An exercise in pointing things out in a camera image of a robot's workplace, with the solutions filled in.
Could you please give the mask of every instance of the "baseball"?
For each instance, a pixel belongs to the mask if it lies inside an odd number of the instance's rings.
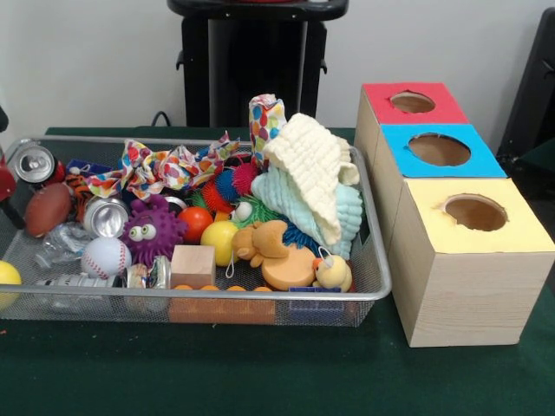
[[[81,257],[81,268],[89,277],[108,279],[131,265],[131,252],[118,238],[98,237],[90,242]]]

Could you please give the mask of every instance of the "blue box top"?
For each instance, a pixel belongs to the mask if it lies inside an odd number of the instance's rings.
[[[382,131],[407,178],[506,178],[469,124],[384,125]]]

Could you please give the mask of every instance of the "purple toy with googly eyes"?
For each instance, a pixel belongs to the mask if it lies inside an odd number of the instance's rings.
[[[156,256],[171,260],[173,248],[183,244],[186,223],[169,211],[169,204],[161,195],[152,195],[146,202],[136,199],[131,210],[120,240],[131,251],[133,264],[142,263],[150,269]]]

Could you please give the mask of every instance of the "yellow rubber duck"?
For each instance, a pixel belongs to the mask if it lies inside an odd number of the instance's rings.
[[[321,257],[312,262],[312,268],[316,272],[317,281],[312,286],[317,288],[334,289],[340,288],[341,291],[348,292],[353,284],[353,275],[350,267],[342,257],[337,255]]]

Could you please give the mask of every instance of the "wooden block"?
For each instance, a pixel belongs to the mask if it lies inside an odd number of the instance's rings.
[[[382,125],[467,124],[468,119],[444,84],[403,82],[362,86],[356,120],[355,147],[374,171]]]
[[[174,298],[170,322],[273,325],[276,301],[255,299]]]
[[[405,179],[388,260],[411,347],[514,344],[555,245],[510,179]]]
[[[193,289],[214,285],[216,250],[207,245],[176,245],[172,257],[171,288],[186,284]]]

